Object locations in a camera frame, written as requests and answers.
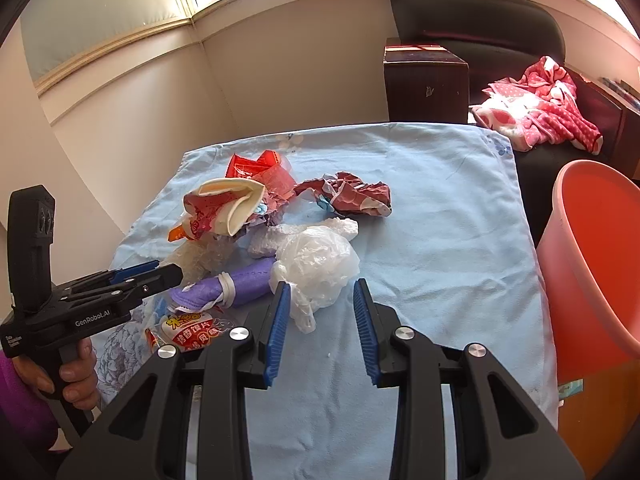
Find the person's left hand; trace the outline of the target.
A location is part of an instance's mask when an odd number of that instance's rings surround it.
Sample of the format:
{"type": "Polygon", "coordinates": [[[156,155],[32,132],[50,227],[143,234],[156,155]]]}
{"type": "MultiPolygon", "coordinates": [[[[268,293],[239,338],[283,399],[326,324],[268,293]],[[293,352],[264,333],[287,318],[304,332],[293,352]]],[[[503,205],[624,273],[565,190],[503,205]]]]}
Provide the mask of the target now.
{"type": "MultiPolygon", "coordinates": [[[[78,358],[63,364],[58,371],[63,382],[63,396],[67,402],[75,408],[83,411],[92,411],[99,405],[100,393],[98,390],[98,378],[94,366],[96,354],[92,348],[92,342],[85,338],[77,344],[78,358]]],[[[25,385],[40,396],[43,393],[54,393],[54,385],[47,373],[27,356],[18,356],[12,360],[17,376],[25,385]]]]}

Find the purple sleeve forearm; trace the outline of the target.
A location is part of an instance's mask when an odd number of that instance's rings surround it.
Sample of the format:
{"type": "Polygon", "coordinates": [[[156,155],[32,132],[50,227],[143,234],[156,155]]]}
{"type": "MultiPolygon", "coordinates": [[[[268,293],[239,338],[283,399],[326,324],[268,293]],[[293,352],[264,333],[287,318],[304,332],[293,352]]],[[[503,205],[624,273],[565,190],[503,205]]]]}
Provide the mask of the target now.
{"type": "Polygon", "coordinates": [[[12,361],[1,353],[1,413],[10,433],[30,452],[47,452],[58,438],[58,423],[47,402],[18,377],[12,361]]]}

